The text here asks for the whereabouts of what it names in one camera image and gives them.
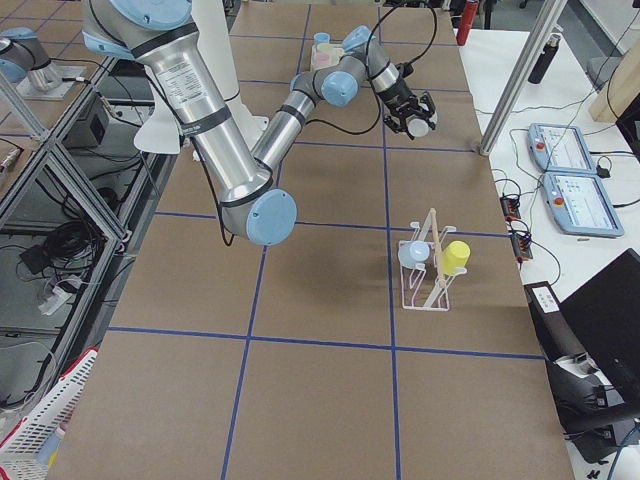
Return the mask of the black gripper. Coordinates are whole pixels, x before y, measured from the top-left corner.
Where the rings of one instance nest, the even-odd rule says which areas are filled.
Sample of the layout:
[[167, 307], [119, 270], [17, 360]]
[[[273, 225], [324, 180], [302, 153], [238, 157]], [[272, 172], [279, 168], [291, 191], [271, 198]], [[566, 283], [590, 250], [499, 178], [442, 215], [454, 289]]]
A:
[[384, 123], [394, 133], [407, 134], [407, 121], [417, 116], [428, 119], [435, 114], [435, 102], [428, 91], [420, 98], [411, 94], [404, 102], [386, 102], [389, 114], [384, 117]]

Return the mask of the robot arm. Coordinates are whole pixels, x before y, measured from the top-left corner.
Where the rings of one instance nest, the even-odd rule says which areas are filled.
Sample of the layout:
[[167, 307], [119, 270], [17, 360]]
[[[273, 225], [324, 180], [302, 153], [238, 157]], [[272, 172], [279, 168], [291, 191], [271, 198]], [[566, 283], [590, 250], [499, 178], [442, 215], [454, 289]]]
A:
[[61, 83], [61, 76], [34, 30], [14, 27], [1, 32], [1, 72], [11, 83], [29, 79], [31, 85], [47, 92]]
[[409, 138], [434, 130], [429, 94], [416, 96], [405, 81], [407, 65], [394, 65], [377, 38], [359, 26], [342, 43], [339, 62], [296, 76], [290, 94], [255, 146], [249, 146], [198, 49], [200, 22], [189, 1], [85, 1], [88, 49], [148, 67], [177, 121], [191, 138], [207, 172], [222, 186], [220, 222], [231, 234], [275, 245], [292, 232], [297, 206], [273, 185], [274, 170], [320, 101], [343, 107], [363, 82], [388, 108], [385, 124]]

